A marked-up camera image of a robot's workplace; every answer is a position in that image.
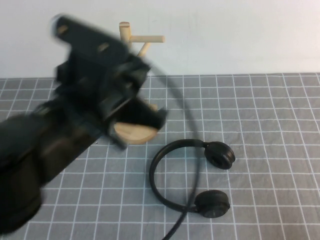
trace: headphones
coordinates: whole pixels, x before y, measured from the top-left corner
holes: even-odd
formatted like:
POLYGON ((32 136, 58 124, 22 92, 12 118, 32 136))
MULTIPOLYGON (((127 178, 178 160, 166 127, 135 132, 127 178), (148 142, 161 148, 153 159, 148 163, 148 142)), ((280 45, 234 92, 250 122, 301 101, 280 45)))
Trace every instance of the headphones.
MULTIPOLYGON (((198 139, 176 140, 164 146, 153 158, 149 169, 149 181, 151 189, 156 198, 168 208, 183 212, 186 207, 172 202, 163 197, 155 184, 155 172, 161 159, 173 150, 186 147, 204 148, 205 158, 216 168, 228 170, 236 160, 235 153, 225 143, 220 141, 204 142, 198 139)), ((194 206, 189 209, 189 213, 198 213, 205 218, 218 218, 227 213, 230 208, 227 194, 219 190, 207 190, 198 194, 194 199, 194 206)))

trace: ear cup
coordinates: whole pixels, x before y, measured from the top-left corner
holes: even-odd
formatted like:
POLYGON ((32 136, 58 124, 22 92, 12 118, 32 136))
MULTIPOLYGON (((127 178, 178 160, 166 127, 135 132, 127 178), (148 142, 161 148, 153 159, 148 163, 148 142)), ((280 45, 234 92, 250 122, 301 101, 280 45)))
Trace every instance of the ear cup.
POLYGON ((227 170, 236 160, 234 151, 227 144, 213 141, 204 150, 206 159, 216 168, 227 170))
POLYGON ((205 218, 219 218, 230 208, 227 194, 219 190, 209 190, 198 194, 194 200, 197 211, 205 218))

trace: headphone cable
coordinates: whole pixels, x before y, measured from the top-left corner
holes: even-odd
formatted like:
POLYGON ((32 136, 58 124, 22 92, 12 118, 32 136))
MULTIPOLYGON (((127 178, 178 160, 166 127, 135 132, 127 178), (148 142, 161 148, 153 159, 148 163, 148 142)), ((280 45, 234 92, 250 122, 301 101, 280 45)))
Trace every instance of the headphone cable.
MULTIPOLYGON (((157 67, 153 66, 151 68, 151 71, 156 75, 156 76, 165 76, 165 74, 163 74, 163 72, 161 70, 159 70, 157 67)), ((170 80, 170 78, 166 78, 166 81, 163 82, 160 79, 158 79, 160 82, 162 82, 162 84, 164 84, 166 86, 166 88, 168 90, 171 91, 172 95, 174 96, 174 98, 177 100, 178 104, 180 105, 181 109, 183 109, 184 113, 185 113, 185 120, 188 120, 189 123, 189 127, 193 133, 193 139, 195 141, 195 146, 199 145, 199 141, 198 139, 200 139, 199 133, 197 131, 197 126, 195 123, 195 120, 192 117, 190 108, 188 106, 188 103, 186 101, 184 101, 184 95, 181 94, 177 89, 176 85, 174 84, 174 82, 172 80, 170 80)), ((176 221, 176 223, 173 225, 173 227, 171 228, 171 230, 164 236, 164 238, 162 240, 169 240, 174 234, 175 232, 178 230, 178 228, 180 227, 180 225, 182 224, 182 222, 184 221, 184 219, 187 216, 188 211, 191 209, 192 204, 195 200, 196 197, 196 190, 198 187, 198 183, 199 183, 199 178, 200 178, 200 169, 201 169, 201 150, 200 147, 202 147, 202 145, 199 145, 199 147, 195 147, 195 156, 196 156, 196 168, 195 168, 195 181, 193 183, 192 186, 192 191, 191 194, 188 198, 187 204, 183 210, 183 212, 181 213, 180 217, 178 218, 178 220, 176 221)))

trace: wooden peg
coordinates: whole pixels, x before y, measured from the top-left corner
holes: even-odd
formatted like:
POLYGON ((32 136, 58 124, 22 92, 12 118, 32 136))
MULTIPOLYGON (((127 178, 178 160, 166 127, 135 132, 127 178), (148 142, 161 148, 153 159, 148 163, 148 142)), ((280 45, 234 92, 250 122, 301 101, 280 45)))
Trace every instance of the wooden peg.
POLYGON ((141 50, 138 53, 139 57, 143 57, 146 55, 148 48, 150 47, 150 42, 145 42, 141 48, 141 50))
POLYGON ((165 36, 131 36, 130 43, 164 43, 165 36))
POLYGON ((126 21, 122 21, 119 23, 119 31, 120 31, 120 39, 124 43, 128 45, 129 48, 131 48, 132 44, 129 41, 131 38, 131 28, 130 23, 126 21))

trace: table surface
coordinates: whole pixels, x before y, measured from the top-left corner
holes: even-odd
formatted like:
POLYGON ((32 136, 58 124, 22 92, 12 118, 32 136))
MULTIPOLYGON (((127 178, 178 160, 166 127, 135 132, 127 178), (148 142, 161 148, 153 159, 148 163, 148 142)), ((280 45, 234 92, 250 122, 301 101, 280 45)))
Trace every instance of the table surface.
MULTIPOLYGON (((140 95, 169 109, 153 140, 119 151, 99 139, 43 190, 43 206, 4 240, 159 240, 180 214, 154 197, 148 166, 156 152, 192 132, 175 96, 158 77, 140 95)), ((177 240, 318 240, 320 236, 320 73, 169 76, 192 108, 202 140, 230 145, 230 170, 203 159, 198 193, 224 191, 229 211, 215 219, 195 213, 177 240)), ((0 79, 0 120, 48 100, 50 78, 0 79)), ((194 180, 193 149, 163 160, 156 185, 186 202, 194 180)))

